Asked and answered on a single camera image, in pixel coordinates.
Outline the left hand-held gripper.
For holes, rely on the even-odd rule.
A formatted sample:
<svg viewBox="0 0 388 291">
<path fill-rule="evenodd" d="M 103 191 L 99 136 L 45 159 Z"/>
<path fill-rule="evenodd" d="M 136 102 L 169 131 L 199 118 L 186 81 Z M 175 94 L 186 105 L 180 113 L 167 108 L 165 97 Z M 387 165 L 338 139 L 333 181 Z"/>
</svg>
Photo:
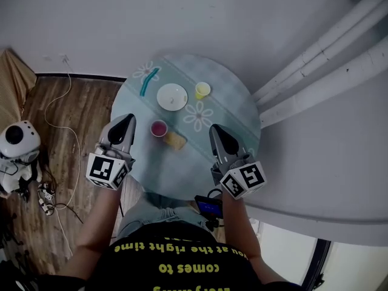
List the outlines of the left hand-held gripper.
<svg viewBox="0 0 388 291">
<path fill-rule="evenodd" d="M 110 121 L 102 130 L 95 151 L 89 154 L 85 177 L 95 186 L 118 190 L 131 172 L 135 159 L 130 153 L 136 118 L 129 113 Z"/>
</svg>

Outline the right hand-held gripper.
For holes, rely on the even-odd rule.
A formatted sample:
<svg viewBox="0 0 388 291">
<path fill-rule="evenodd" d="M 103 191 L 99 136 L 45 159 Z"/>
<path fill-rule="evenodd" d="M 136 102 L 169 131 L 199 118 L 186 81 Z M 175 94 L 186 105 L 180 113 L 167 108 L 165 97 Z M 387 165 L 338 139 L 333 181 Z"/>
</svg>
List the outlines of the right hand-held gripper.
<svg viewBox="0 0 388 291">
<path fill-rule="evenodd" d="M 210 169 L 216 186 L 221 185 L 233 199 L 241 199 L 267 184 L 261 163 L 251 153 L 244 153 L 239 136 L 223 125 L 213 124 L 209 138 L 218 161 Z"/>
</svg>

